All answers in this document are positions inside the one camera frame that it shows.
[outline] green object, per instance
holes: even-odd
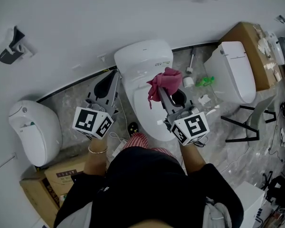
[[[195,86],[200,87],[200,86],[208,86],[211,85],[214,82],[214,77],[204,77],[200,81],[198,81]]]

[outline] red striped shorts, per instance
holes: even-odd
[[[147,136],[143,133],[134,133],[130,140],[123,147],[123,150],[133,146],[149,149]],[[151,150],[159,151],[175,158],[175,156],[170,151],[164,148],[151,148]]]

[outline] smart toilet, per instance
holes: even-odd
[[[204,63],[215,95],[223,101],[249,104],[256,97],[256,84],[243,44],[222,42]]]
[[[51,109],[34,101],[19,101],[9,111],[9,123],[33,165],[43,166],[59,153],[62,133],[58,117]]]
[[[117,51],[114,55],[117,68],[130,104],[144,130],[160,141],[170,141],[175,136],[170,133],[163,121],[167,112],[161,102],[148,102],[151,88],[147,81],[172,67],[173,53],[163,40],[138,42]]]

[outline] chair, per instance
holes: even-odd
[[[239,123],[235,120],[231,120],[227,117],[221,116],[222,120],[235,124],[237,126],[243,127],[246,129],[246,138],[240,139],[226,139],[227,143],[234,143],[234,142],[249,142],[249,141],[258,141],[260,138],[265,136],[265,124],[271,123],[276,121],[276,113],[275,113],[275,106],[274,100],[275,95],[272,97],[267,98],[257,104],[257,106],[250,107],[245,105],[240,105],[240,108],[252,110],[253,113],[248,117],[245,123]],[[263,113],[271,114],[273,118],[266,120],[264,119]]]

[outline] white marker cube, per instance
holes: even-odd
[[[175,120],[171,132],[182,145],[187,145],[209,133],[209,127],[203,112]]]
[[[72,127],[89,138],[102,139],[113,122],[107,112],[77,107]]]

